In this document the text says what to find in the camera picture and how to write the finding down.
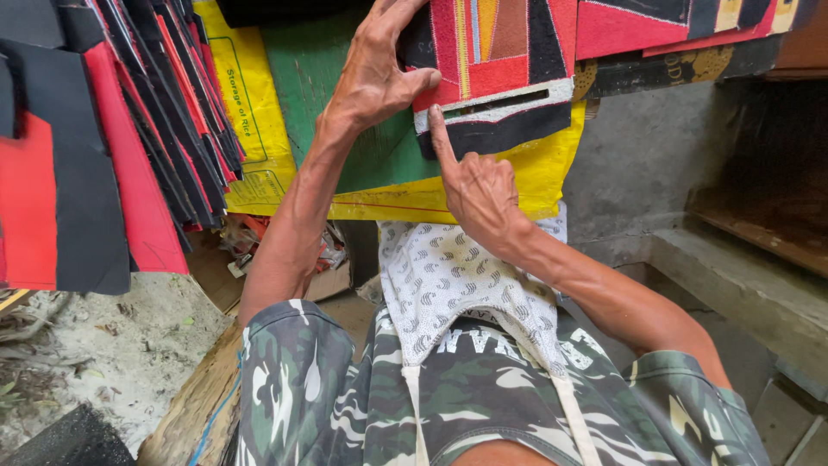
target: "blue thread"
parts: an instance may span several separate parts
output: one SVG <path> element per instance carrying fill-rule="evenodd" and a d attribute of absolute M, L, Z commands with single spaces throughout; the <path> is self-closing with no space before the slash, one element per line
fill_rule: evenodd
<path fill-rule="evenodd" d="M 227 394 L 224 398 L 224 401 L 221 402 L 219 408 L 210 416 L 209 420 L 207 421 L 207 427 L 205 427 L 205 431 L 201 434 L 201 441 L 199 442 L 198 448 L 195 449 L 195 453 L 193 453 L 193 459 L 190 460 L 188 466 L 196 466 L 199 461 L 199 457 L 201 456 L 201 450 L 205 447 L 205 442 L 207 442 L 207 435 L 209 434 L 210 427 L 213 426 L 213 421 L 215 420 L 216 416 L 219 415 L 221 409 L 224 408 L 224 405 L 230 399 L 230 396 L 233 396 L 233 393 L 236 392 L 236 388 L 238 388 L 238 383 L 242 380 L 242 352 L 236 351 L 236 357 L 238 358 L 238 364 L 236 367 L 238 368 L 238 375 L 236 376 L 236 382 L 233 383 L 233 389 Z"/>
<path fill-rule="evenodd" d="M 477 0 L 471 0 L 471 37 L 474 49 L 474 63 L 480 63 L 480 25 L 478 19 Z"/>

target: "person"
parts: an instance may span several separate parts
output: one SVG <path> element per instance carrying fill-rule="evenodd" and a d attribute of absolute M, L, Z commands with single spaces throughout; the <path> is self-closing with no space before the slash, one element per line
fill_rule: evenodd
<path fill-rule="evenodd" d="M 436 106 L 429 109 L 430 130 L 459 227 L 383 224 L 387 306 L 373 315 L 358 363 L 351 362 L 347 332 L 301 300 L 357 135 L 440 83 L 438 70 L 403 72 L 396 59 L 400 31 L 425 2 L 374 3 L 253 261 L 238 314 L 245 328 L 237 464 L 769 464 L 705 330 L 674 303 L 529 221 L 518 209 L 508 161 L 468 153 L 457 162 Z M 435 241 L 426 255 L 473 245 L 474 257 L 491 258 L 479 268 L 499 264 L 492 283 L 514 280 L 503 289 L 504 302 L 532 302 L 532 311 L 475 301 L 488 286 L 470 293 L 444 289 L 441 281 L 425 289 L 433 284 L 421 270 L 425 281 L 395 275 L 392 265 L 402 260 L 394 256 L 420 239 L 413 231 L 442 229 L 440 240 L 449 234 L 455 240 Z M 520 273 L 511 276 L 509 267 Z M 552 289 L 632 348 L 638 356 L 632 366 L 619 372 L 568 313 L 538 306 L 552 296 L 543 290 Z M 419 293 L 421 303 L 407 304 L 405 293 Z M 446 319 L 423 309 L 439 313 L 461 298 L 471 304 L 436 339 L 406 344 L 407 322 L 432 332 L 421 322 L 431 318 L 439 327 Z M 532 330 L 530 323 L 523 335 L 506 329 L 525 315 L 534 322 L 541 312 L 549 325 Z M 406 359 L 412 347 L 422 355 L 413 365 Z"/>

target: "rope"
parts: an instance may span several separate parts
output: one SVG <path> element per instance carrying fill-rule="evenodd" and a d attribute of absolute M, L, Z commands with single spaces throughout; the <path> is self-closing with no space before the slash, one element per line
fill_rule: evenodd
<path fill-rule="evenodd" d="M 193 453 L 193 459 L 190 460 L 188 466 L 198 465 L 199 457 L 201 456 L 201 450 L 203 450 L 205 447 L 205 443 L 207 442 L 207 435 L 209 434 L 210 428 L 213 427 L 213 421 L 215 421 L 215 418 L 219 415 L 221 409 L 224 408 L 224 405 L 227 404 L 227 401 L 230 399 L 230 396 L 233 396 L 233 393 L 236 392 L 236 389 L 238 388 L 238 383 L 242 380 L 242 352 L 237 351 L 236 357 L 238 358 L 238 365 L 236 365 L 236 367 L 238 368 L 238 375 L 236 376 L 236 382 L 233 383 L 233 389 L 231 389 L 227 396 L 224 397 L 224 401 L 221 402 L 219 408 L 216 409 L 216 411 L 213 413 L 212 416 L 210 416 L 209 420 L 207 421 L 205 431 L 203 434 L 201 434 L 201 441 L 199 442 L 199 446 L 195 449 L 195 453 Z"/>

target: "hand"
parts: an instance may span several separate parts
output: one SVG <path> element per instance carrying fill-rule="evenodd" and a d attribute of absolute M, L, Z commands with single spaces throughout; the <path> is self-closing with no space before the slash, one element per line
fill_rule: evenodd
<path fill-rule="evenodd" d="M 397 65 L 397 39 L 427 0 L 376 0 L 357 28 L 342 76 L 325 111 L 339 124 L 363 131 L 411 105 L 442 76 L 434 68 L 403 72 Z"/>
<path fill-rule="evenodd" d="M 515 241 L 526 237 L 534 227 L 518 209 L 518 187 L 508 160 L 495 161 L 494 155 L 465 154 L 458 163 L 445 131 L 443 113 L 438 105 L 428 109 L 431 142 L 445 187 L 445 203 L 463 231 L 500 259 L 513 262 Z"/>

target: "green board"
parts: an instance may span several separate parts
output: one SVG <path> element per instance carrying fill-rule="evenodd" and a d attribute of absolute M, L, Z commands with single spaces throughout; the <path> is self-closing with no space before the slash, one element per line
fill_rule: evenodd
<path fill-rule="evenodd" d="M 359 8 L 317 21 L 261 28 L 297 168 L 311 146 L 316 117 L 339 79 L 351 38 L 367 13 Z M 439 175 L 439 163 L 425 160 L 420 153 L 409 108 L 359 135 L 336 192 Z"/>

